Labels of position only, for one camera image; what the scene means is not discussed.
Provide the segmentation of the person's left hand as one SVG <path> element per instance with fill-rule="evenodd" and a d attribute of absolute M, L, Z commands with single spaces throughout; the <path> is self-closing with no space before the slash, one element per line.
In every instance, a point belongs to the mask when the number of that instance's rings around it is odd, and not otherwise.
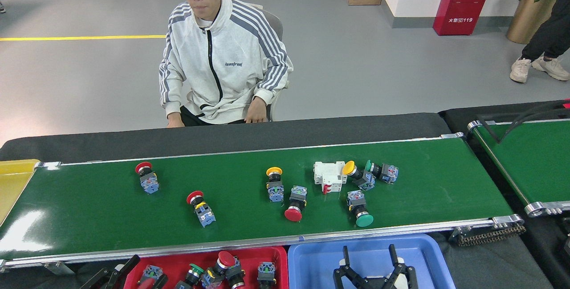
<path fill-rule="evenodd" d="M 244 121 L 245 123 L 263 123 L 268 121 L 267 104 L 262 98 L 254 96 Z"/>

